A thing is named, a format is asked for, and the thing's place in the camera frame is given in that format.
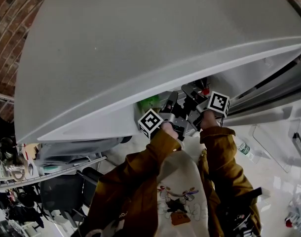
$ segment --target sleeve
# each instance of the sleeve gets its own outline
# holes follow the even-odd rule
[[[243,168],[235,161],[237,148],[233,135],[235,132],[225,127],[211,127],[200,133],[200,143],[204,143],[207,148],[209,176],[221,202],[253,190]],[[261,229],[255,204],[250,206],[251,214],[256,226]]]
[[[180,149],[174,138],[159,130],[144,151],[127,155],[124,163],[99,179],[82,228],[104,229],[119,215],[126,197],[148,177],[158,174],[164,159]]]

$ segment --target large gray curved surface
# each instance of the large gray curved surface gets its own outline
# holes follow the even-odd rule
[[[297,43],[301,18],[285,0],[45,0],[20,61],[17,139],[35,141],[143,90]],[[181,68],[197,57],[206,59]]]

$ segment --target clear plastic bottle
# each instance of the clear plastic bottle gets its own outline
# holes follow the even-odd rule
[[[248,159],[254,164],[257,164],[260,160],[262,152],[253,150],[243,139],[239,138],[238,136],[233,136],[233,138],[237,146],[237,150],[247,156]]]

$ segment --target brown jacket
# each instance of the brown jacket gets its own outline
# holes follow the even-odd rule
[[[205,144],[207,154],[201,156],[198,168],[208,202],[211,237],[224,236],[216,214],[221,201],[253,189],[242,167],[235,162],[232,135],[233,130],[223,127],[211,127],[200,133],[200,143]],[[180,149],[175,139],[160,130],[144,151],[127,155],[123,164],[101,177],[88,217],[80,226],[81,236],[93,229],[104,229],[120,214],[125,215],[120,236],[154,236],[158,225],[156,177],[164,159]],[[259,231],[256,205],[251,205],[250,210]]]

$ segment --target person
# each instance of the person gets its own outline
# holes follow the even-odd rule
[[[172,125],[163,123],[144,151],[100,178],[74,236],[224,236],[218,205],[253,187],[234,159],[235,132],[219,127],[212,111],[205,111],[200,127],[206,152],[198,165],[181,150]],[[249,210],[259,236],[255,202]]]

